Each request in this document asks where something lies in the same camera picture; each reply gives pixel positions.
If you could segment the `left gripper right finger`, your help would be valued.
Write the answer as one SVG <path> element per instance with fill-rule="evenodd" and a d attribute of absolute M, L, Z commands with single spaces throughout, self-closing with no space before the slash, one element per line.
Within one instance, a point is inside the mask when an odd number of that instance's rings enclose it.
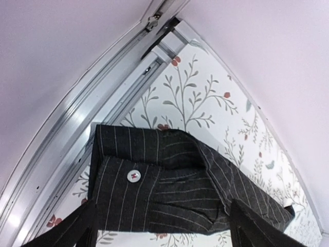
<path fill-rule="evenodd" d="M 266 222 L 240 200 L 233 200 L 231 204 L 230 232 L 233 246 L 303 246 Z"/>

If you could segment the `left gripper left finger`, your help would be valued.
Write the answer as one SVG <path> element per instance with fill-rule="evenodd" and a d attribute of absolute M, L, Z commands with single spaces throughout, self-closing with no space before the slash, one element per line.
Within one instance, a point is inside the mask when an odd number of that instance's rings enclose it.
<path fill-rule="evenodd" d="M 94 200 L 88 200 L 59 225 L 24 246 L 96 246 L 97 236 L 97 207 Z"/>

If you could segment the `black pinstriped shirt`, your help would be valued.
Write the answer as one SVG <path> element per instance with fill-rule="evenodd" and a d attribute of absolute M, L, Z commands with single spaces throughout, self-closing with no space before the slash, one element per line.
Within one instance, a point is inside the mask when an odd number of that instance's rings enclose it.
<path fill-rule="evenodd" d="M 226 231 L 234 199 L 280 231 L 295 216 L 213 148 L 173 129 L 97 125 L 88 198 L 98 229 L 116 232 Z"/>

